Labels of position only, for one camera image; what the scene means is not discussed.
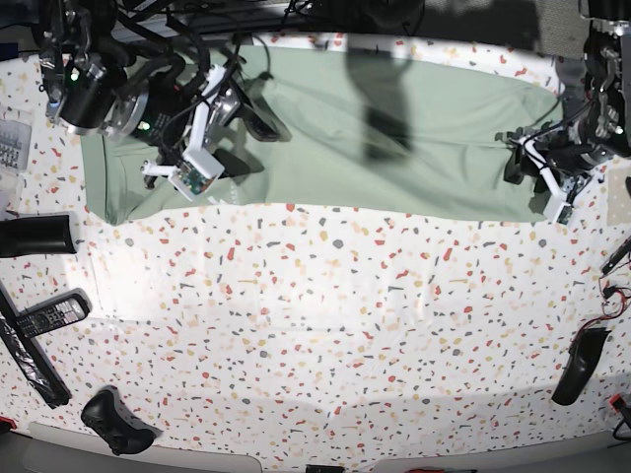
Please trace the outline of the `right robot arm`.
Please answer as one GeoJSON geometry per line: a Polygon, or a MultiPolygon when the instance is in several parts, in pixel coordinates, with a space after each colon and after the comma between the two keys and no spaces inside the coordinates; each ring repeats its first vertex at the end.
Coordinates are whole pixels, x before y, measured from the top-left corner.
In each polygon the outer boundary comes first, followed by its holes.
{"type": "Polygon", "coordinates": [[[246,94],[241,41],[217,64],[208,42],[170,6],[159,1],[128,16],[115,1],[39,2],[40,88],[51,122],[154,148],[157,158],[141,167],[146,187],[162,177],[193,199],[222,177],[254,171],[218,146],[234,120],[259,142],[289,135],[246,94]]]}

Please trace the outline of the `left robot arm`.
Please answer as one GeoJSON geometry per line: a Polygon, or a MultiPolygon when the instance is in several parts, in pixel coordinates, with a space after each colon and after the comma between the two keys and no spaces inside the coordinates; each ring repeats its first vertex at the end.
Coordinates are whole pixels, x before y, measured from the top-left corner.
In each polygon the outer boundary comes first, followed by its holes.
{"type": "Polygon", "coordinates": [[[563,118],[499,133],[512,151],[504,180],[537,179],[536,190],[562,191],[570,203],[593,169],[630,156],[630,3],[581,1],[590,22],[584,45],[585,91],[566,98],[563,118]]]}

